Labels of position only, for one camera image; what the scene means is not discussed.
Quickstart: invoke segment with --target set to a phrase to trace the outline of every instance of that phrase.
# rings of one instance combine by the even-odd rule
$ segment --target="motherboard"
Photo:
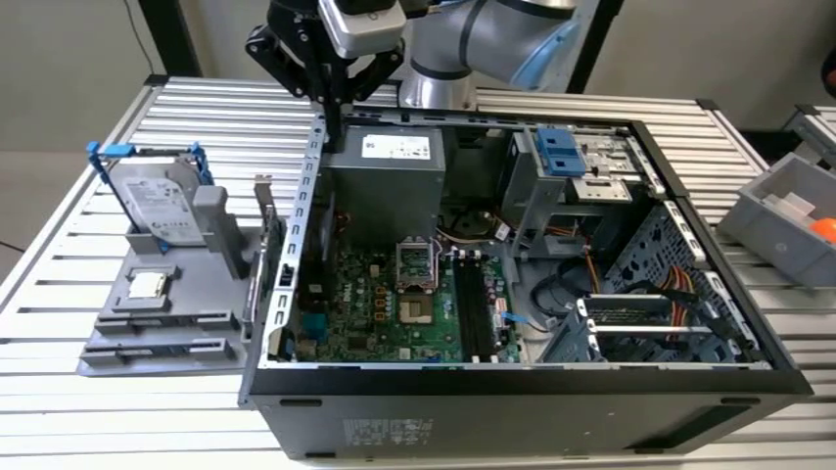
[[[481,355],[470,353],[478,341],[481,353],[489,348],[482,360],[518,362],[513,325],[495,308],[509,309],[498,259],[469,259],[471,273],[462,277],[465,260],[426,246],[425,256],[415,243],[395,250],[339,250],[329,311],[303,314],[298,360],[461,362]],[[431,282],[405,282],[429,271]],[[305,322],[309,316],[315,321]]]

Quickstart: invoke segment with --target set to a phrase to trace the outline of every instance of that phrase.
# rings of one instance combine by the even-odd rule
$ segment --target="barcode sticker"
[[[203,242],[191,208],[179,185],[165,178],[127,177],[121,182],[129,204],[135,208],[147,231],[170,245]]]
[[[505,238],[507,238],[507,232],[510,232],[510,227],[502,222],[495,229],[495,234],[493,235],[495,240],[503,242]]]

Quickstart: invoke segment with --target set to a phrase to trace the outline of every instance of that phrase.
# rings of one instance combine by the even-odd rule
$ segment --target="green circuit board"
[[[431,294],[398,293],[394,250],[342,249],[335,262],[327,333],[315,347],[314,359],[319,362],[461,362],[454,276],[449,263],[446,258],[438,260],[438,282]],[[495,259],[482,263],[482,275],[487,296],[487,282],[493,290],[499,280],[503,283]],[[498,290],[502,292],[491,295],[502,295],[501,286]],[[421,323],[403,321],[410,318],[407,310],[403,311],[406,305],[411,303],[418,307],[414,300],[419,300],[422,306]],[[497,349],[495,355],[501,362],[518,362],[513,329],[505,331],[506,345]]]

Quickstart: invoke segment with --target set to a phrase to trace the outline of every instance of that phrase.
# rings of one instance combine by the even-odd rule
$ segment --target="power supply label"
[[[365,159],[429,160],[429,137],[375,135],[362,137]]]
[[[121,183],[127,190],[131,209],[155,237],[170,245],[203,242],[191,208],[177,183],[165,178],[141,177],[126,177]]]

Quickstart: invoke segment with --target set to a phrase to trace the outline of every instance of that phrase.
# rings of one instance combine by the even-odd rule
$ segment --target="orange object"
[[[809,225],[809,230],[821,235],[827,242],[836,242],[836,218],[821,218]]]

